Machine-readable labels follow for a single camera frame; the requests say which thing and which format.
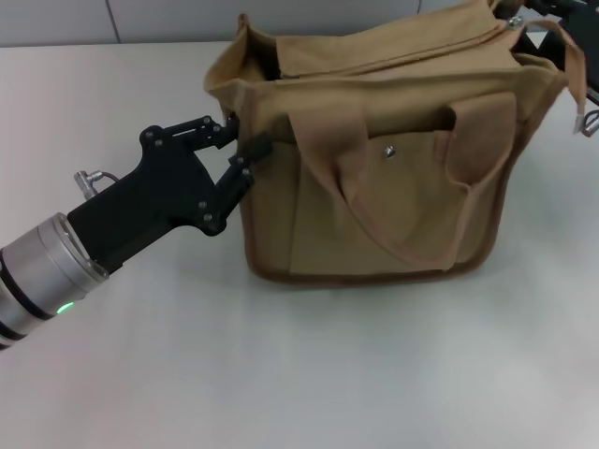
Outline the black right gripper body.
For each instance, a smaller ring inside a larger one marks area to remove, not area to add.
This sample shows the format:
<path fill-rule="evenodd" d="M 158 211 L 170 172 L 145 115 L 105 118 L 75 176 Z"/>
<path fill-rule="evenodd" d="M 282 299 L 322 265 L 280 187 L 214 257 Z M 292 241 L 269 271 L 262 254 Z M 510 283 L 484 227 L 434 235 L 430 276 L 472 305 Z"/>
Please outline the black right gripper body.
<path fill-rule="evenodd" d="M 561 24 L 585 53 L 588 97 L 599 101 L 599 0 L 569 0 Z"/>

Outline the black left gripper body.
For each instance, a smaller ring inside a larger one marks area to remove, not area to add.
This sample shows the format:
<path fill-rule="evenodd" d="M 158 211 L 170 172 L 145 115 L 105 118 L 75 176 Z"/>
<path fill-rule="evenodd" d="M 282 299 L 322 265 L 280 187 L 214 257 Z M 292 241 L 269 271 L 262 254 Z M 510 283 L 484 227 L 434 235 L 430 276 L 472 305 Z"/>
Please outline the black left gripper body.
<path fill-rule="evenodd" d="M 198 151 L 160 139 L 165 128 L 141 132 L 137 167 L 67 215 L 84 250 L 108 273 L 171 230 L 193 226 L 213 237 L 213 181 Z"/>

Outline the khaki canvas food bag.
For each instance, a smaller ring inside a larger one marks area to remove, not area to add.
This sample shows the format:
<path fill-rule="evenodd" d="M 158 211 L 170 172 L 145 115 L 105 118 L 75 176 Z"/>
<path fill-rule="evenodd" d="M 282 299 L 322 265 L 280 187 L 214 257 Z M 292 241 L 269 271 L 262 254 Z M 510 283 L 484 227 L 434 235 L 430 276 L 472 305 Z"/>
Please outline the khaki canvas food bag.
<path fill-rule="evenodd" d="M 586 58 L 510 52 L 502 0 L 462 0 L 347 36 L 272 36 L 238 19 L 205 91 L 272 152 L 241 203 L 258 276 L 407 282 L 477 268 L 512 169 L 563 90 L 585 114 Z"/>

